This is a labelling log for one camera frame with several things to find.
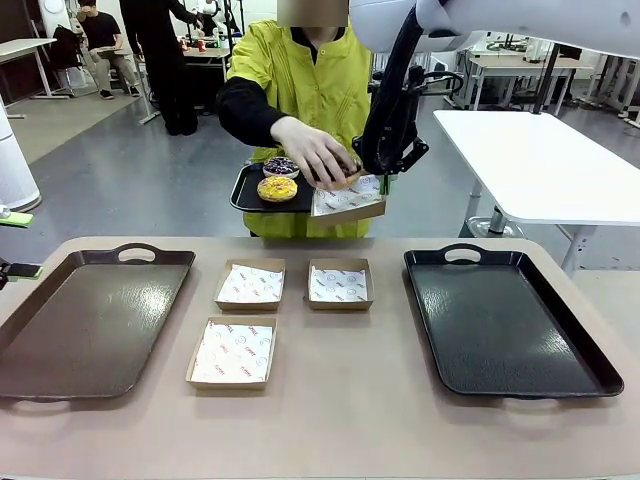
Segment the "white printed paper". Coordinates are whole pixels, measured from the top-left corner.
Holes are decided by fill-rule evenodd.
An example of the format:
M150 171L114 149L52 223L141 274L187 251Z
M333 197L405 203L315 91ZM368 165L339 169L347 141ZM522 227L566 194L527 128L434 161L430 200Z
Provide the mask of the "white printed paper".
M216 300L232 303L278 302L283 281L284 272L232 265Z
M365 271L321 270L311 267L309 297L315 302L366 302Z
M273 329L209 322L191 375L203 383L257 383L267 378Z
M368 207L381 201L383 198L380 195L380 180L375 175L365 175L343 190L316 189L311 214L314 217L331 215Z

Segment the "yellow frosted donut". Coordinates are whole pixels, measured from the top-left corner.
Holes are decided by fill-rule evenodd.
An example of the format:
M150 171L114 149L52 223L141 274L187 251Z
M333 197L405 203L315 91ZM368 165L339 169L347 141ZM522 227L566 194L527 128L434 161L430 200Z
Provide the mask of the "yellow frosted donut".
M286 202L297 193L298 184L286 177L268 177L258 184L258 195L266 202Z

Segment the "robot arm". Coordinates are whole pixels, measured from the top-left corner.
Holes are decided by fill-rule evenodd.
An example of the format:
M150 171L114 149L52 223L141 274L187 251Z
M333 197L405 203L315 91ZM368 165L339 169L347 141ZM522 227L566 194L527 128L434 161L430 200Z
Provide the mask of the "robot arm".
M375 175L405 172L428 150L415 115L421 82L431 74L416 79L409 70L406 79L416 52L466 48L479 40L476 32L499 31L640 58L638 0L350 0L349 8L360 41L391 52L364 134L353 141Z

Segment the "person in yellow vest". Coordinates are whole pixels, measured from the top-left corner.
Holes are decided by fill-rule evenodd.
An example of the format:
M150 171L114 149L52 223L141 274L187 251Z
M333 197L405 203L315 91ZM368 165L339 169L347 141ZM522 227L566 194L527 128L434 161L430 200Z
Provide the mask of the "person in yellow vest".
M356 169L351 142L369 115L372 55L348 25L347 0L291 1L286 18L279 9L278 22L251 24L235 46L229 80L218 94L220 123L259 147L253 162L285 155L311 184L312 170L320 186L331 176L345 184L338 160ZM250 232L265 238L357 238L370 223L321 228L309 220L304 214L244 216Z

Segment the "yellow jacket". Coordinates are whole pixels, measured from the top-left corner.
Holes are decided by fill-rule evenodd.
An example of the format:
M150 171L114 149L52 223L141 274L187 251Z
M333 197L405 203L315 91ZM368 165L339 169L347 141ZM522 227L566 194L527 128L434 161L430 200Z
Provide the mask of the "yellow jacket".
M352 155L353 137L361 135L369 115L367 93L371 52L351 27L327 43L313 64L309 48L295 43L291 29L274 21L256 22L235 46L229 78L242 77L262 87L269 105L331 134ZM284 155L282 149L258 148L254 162ZM245 214L244 223L260 237L363 237L369 221L321 228L304 214Z

